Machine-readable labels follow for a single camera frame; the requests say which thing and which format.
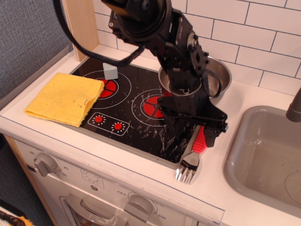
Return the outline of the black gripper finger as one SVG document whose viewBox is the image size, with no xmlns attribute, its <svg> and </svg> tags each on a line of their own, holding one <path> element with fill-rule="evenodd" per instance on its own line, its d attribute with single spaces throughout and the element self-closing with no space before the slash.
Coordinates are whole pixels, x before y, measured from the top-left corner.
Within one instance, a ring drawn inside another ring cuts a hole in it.
<svg viewBox="0 0 301 226">
<path fill-rule="evenodd" d="M 179 144 L 181 135 L 186 127 L 186 121 L 177 116 L 172 116 L 167 113 L 163 113 L 163 116 L 168 131 L 173 135 L 177 144 Z"/>
<path fill-rule="evenodd" d="M 204 135 L 207 147 L 213 147 L 215 139 L 221 134 L 222 130 L 216 127 L 205 126 Z"/>
</svg>

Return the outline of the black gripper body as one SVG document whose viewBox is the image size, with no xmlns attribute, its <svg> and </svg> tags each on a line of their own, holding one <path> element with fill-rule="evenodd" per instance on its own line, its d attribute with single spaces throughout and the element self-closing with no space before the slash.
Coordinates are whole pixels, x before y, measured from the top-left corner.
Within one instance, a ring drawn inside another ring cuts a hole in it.
<svg viewBox="0 0 301 226">
<path fill-rule="evenodd" d="M 164 91 L 158 105 L 162 113 L 177 116 L 186 122 L 220 128 L 222 132 L 228 129 L 227 114 L 211 103 L 203 89 L 189 94 Z"/>
</svg>

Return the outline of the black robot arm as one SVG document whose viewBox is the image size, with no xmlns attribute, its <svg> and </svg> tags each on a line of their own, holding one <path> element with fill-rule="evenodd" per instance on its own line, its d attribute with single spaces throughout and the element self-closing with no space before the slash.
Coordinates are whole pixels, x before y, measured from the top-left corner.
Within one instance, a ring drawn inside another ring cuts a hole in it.
<svg viewBox="0 0 301 226">
<path fill-rule="evenodd" d="M 204 127 L 208 147 L 227 130 L 226 113 L 209 99 L 208 54 L 192 25 L 169 0 L 106 0 L 110 27 L 125 43 L 144 46 L 169 78 L 169 94 L 158 105 L 169 131 L 179 137 L 185 123 Z"/>
</svg>

